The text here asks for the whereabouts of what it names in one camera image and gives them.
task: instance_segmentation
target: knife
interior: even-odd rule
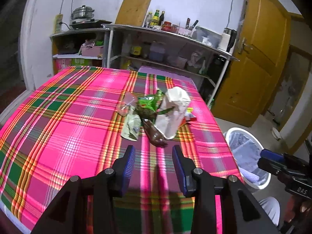
[[[197,25],[197,23],[198,23],[198,20],[196,20],[195,23],[191,27],[189,27],[188,29],[190,31],[192,31],[194,29],[194,27]]]
[[[190,21],[191,21],[191,19],[190,19],[190,18],[188,18],[188,20],[186,20],[185,29],[187,29],[187,28],[189,27]]]

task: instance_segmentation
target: plastic bag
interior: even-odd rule
[[[237,165],[259,177],[255,179],[254,175],[244,175],[244,177],[251,183],[259,186],[266,182],[269,173],[258,168],[258,160],[260,158],[261,150],[257,145],[242,133],[233,132],[230,134],[229,141],[230,149],[234,155]]]

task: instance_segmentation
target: trash bin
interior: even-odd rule
[[[251,133],[241,128],[229,129],[224,137],[233,153],[246,187],[251,192],[266,188],[271,180],[271,173],[258,168],[260,152],[263,150],[261,143]]]

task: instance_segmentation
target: cutting board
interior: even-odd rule
[[[124,0],[115,24],[142,26],[151,0]]]

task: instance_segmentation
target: electric kettle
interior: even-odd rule
[[[218,46],[219,49],[222,49],[226,52],[229,52],[230,49],[233,47],[235,39],[237,36],[237,31],[229,28],[224,28],[222,33],[222,39]]]

